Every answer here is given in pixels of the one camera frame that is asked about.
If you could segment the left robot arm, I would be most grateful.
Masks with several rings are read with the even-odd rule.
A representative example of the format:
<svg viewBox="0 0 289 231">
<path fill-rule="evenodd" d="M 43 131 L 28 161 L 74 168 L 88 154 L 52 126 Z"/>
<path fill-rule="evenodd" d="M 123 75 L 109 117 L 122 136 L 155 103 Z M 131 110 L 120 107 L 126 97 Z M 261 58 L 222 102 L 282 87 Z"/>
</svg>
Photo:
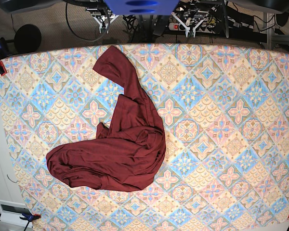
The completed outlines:
<svg viewBox="0 0 289 231">
<path fill-rule="evenodd" d="M 239 6 L 265 13 L 283 13 L 289 10 L 289 0 L 233 0 Z M 224 21 L 228 14 L 223 0 L 190 0 L 179 2 L 172 15 L 182 16 L 183 19 L 191 18 L 192 23 L 215 17 Z"/>
</svg>

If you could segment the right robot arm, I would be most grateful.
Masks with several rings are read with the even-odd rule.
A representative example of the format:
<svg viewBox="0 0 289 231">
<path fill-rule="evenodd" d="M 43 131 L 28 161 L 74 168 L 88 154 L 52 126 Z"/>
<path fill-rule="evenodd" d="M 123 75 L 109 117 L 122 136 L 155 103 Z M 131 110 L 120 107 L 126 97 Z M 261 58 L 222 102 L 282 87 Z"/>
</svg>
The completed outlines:
<svg viewBox="0 0 289 231">
<path fill-rule="evenodd" d="M 0 0 L 0 9 L 6 13 L 22 13 L 48 8 L 59 2 L 85 7 L 93 16 L 113 15 L 103 0 Z"/>
</svg>

